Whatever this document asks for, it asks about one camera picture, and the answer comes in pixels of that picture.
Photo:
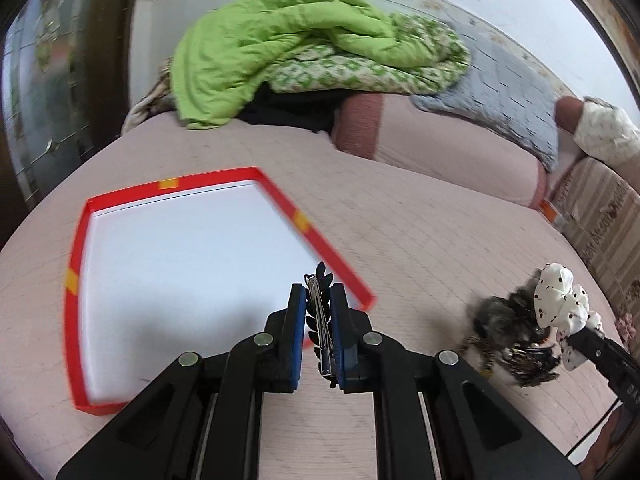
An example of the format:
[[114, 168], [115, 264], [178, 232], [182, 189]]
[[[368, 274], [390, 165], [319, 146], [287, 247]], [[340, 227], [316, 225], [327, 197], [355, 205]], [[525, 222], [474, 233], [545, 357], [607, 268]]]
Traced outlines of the white cherry print scrunchie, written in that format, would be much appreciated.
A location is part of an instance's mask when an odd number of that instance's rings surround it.
[[604, 336], [600, 314], [589, 307], [585, 289], [574, 283], [574, 274], [561, 263], [547, 263], [534, 290], [534, 308], [541, 328], [554, 328], [561, 361], [568, 372], [587, 358], [568, 343], [568, 337], [588, 328]]

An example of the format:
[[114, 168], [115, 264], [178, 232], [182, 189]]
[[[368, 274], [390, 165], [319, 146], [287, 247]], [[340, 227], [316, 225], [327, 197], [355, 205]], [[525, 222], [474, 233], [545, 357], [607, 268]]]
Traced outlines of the black leaf hair clip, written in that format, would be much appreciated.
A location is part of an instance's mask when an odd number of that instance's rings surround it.
[[330, 301], [333, 274], [326, 272], [326, 264], [320, 261], [316, 270], [306, 274], [304, 280], [308, 337], [314, 345], [320, 375], [330, 383], [331, 388], [334, 388], [337, 385], [337, 371]]

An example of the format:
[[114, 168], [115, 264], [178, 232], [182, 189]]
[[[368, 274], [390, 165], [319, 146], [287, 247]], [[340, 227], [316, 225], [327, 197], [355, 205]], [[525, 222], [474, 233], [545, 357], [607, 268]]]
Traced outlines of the black beaded hair accessory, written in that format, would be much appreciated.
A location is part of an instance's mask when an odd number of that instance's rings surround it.
[[532, 341], [518, 342], [500, 351], [498, 364], [520, 387], [537, 387], [560, 376], [555, 369], [561, 358], [554, 354], [553, 346], [544, 345], [549, 336], [550, 328], [538, 328]]

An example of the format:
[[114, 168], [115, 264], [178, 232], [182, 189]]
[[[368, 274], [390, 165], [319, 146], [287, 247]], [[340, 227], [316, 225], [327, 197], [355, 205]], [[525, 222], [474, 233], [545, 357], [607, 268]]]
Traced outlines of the red tray with white base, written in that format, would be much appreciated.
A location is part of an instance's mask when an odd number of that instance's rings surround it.
[[257, 333], [319, 263], [359, 310], [375, 296], [256, 167], [89, 198], [65, 278], [64, 350], [74, 407], [117, 412], [177, 356], [214, 356]]

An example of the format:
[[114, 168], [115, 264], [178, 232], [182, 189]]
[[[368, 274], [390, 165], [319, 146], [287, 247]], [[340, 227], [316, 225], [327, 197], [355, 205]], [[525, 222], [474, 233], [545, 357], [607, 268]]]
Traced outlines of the patterned bed headboard side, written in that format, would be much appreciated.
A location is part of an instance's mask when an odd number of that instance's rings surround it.
[[624, 346], [638, 358], [638, 192], [613, 169], [586, 157], [538, 210], [578, 253], [615, 314]]

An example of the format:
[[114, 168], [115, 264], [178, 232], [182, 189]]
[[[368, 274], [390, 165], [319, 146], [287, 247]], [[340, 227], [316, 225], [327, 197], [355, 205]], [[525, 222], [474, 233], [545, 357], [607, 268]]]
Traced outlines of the pink bolster with maroon ends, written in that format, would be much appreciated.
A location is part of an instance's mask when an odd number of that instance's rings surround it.
[[342, 152], [536, 209], [547, 191], [542, 163], [468, 120], [422, 112], [408, 96], [356, 93], [337, 112]]

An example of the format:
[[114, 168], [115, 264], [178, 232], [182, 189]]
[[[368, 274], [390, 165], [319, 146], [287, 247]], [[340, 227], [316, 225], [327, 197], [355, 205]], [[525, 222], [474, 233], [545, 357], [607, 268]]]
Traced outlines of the green white patterned blanket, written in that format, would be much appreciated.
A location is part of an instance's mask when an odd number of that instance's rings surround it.
[[471, 52], [448, 25], [420, 14], [390, 14], [394, 36], [384, 47], [370, 37], [334, 32], [305, 40], [269, 67], [277, 93], [354, 90], [432, 96], [458, 82]]

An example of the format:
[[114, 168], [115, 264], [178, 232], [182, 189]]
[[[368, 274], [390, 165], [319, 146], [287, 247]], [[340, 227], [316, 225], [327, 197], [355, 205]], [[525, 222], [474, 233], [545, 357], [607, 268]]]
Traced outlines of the grey quilted pillow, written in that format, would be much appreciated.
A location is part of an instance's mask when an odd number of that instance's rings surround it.
[[481, 32], [459, 26], [471, 52], [465, 75], [436, 96], [412, 96], [424, 112], [458, 116], [488, 128], [534, 155], [548, 172], [559, 163], [559, 135], [550, 84]]

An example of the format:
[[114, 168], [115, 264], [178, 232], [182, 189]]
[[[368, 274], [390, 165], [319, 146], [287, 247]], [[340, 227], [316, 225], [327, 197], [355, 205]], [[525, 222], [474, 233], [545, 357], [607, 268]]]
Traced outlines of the bright green quilt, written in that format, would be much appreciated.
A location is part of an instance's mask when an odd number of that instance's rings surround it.
[[311, 37], [349, 32], [392, 44], [390, 16], [368, 0], [235, 0], [199, 18], [170, 64], [179, 118], [225, 125], [253, 99], [270, 66]]

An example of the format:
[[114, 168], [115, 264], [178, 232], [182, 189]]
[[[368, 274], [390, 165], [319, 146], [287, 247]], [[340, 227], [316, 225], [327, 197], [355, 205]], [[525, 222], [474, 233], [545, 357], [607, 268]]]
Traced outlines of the wooden glass panel door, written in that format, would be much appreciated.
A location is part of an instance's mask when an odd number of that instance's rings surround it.
[[1, 0], [1, 239], [119, 135], [134, 0]]

